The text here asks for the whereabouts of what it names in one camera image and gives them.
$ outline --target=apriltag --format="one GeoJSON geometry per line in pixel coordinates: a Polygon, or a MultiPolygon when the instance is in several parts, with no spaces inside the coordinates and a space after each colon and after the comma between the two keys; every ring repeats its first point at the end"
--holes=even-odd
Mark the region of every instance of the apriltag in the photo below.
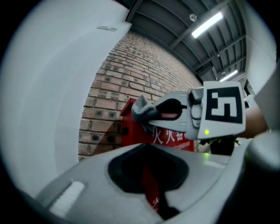
{"type": "Polygon", "coordinates": [[[239,82],[204,82],[198,139],[235,135],[245,131],[243,98],[239,82]]]}

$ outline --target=gray gripper finger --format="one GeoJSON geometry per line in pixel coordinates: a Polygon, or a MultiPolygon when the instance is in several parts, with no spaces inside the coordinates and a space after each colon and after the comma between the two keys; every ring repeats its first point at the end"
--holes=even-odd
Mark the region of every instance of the gray gripper finger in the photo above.
{"type": "Polygon", "coordinates": [[[192,118],[193,119],[201,119],[201,115],[202,115],[202,107],[200,104],[197,105],[193,105],[191,108],[191,114],[192,114],[192,118]]]}
{"type": "Polygon", "coordinates": [[[199,128],[200,127],[200,121],[201,120],[195,120],[195,119],[192,119],[192,124],[195,128],[199,128]]]}
{"type": "Polygon", "coordinates": [[[197,105],[201,103],[203,98],[203,87],[198,89],[192,89],[189,94],[189,102],[192,105],[197,105]]]}

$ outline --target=green led light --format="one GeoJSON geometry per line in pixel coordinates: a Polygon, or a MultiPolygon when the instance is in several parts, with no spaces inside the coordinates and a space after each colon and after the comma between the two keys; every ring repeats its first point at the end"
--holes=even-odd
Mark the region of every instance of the green led light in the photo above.
{"type": "Polygon", "coordinates": [[[209,154],[209,153],[204,153],[204,157],[205,157],[206,159],[208,159],[208,158],[209,158],[209,156],[210,156],[210,154],[209,154]]]}

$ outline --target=black opening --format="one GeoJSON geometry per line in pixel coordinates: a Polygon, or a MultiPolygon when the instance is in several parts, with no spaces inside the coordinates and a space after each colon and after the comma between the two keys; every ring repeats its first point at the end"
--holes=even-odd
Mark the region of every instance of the black opening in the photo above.
{"type": "Polygon", "coordinates": [[[114,136],[108,136],[107,141],[109,143],[114,143],[115,142],[115,137],[114,136]]]}
{"type": "Polygon", "coordinates": [[[244,90],[245,90],[245,92],[246,92],[247,96],[249,96],[249,95],[250,95],[250,93],[249,93],[249,90],[248,90],[248,88],[247,88],[247,85],[245,85],[245,86],[244,86],[244,90]]]}
{"type": "Polygon", "coordinates": [[[187,106],[182,105],[177,99],[168,99],[156,106],[157,111],[161,114],[176,114],[174,117],[158,117],[157,120],[176,120],[182,114],[182,109],[187,109],[187,106]]]}
{"type": "Polygon", "coordinates": [[[189,94],[189,102],[190,102],[191,104],[194,104],[194,96],[193,96],[192,93],[189,94]]]}
{"type": "Polygon", "coordinates": [[[168,206],[165,191],[179,188],[187,178],[189,167],[184,160],[153,145],[141,144],[112,159],[108,173],[112,181],[124,192],[145,193],[141,180],[146,166],[159,184],[158,214],[165,220],[177,215],[179,211],[168,206]]]}
{"type": "Polygon", "coordinates": [[[247,108],[249,108],[249,105],[248,105],[248,103],[245,101],[245,108],[247,109],[247,108]]]}
{"type": "Polygon", "coordinates": [[[122,135],[128,135],[128,127],[122,128],[122,135]]]}

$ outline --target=ceiling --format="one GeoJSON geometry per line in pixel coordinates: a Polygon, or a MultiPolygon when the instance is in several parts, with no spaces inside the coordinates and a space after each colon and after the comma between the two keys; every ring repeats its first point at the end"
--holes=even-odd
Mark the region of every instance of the ceiling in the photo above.
{"type": "Polygon", "coordinates": [[[135,0],[126,21],[132,31],[175,55],[200,81],[220,80],[235,70],[235,80],[246,80],[246,30],[234,0],[135,0]],[[194,38],[192,32],[219,11],[223,19],[194,38]],[[197,16],[195,22],[191,14],[197,16]],[[205,75],[213,67],[216,74],[205,75]]]}

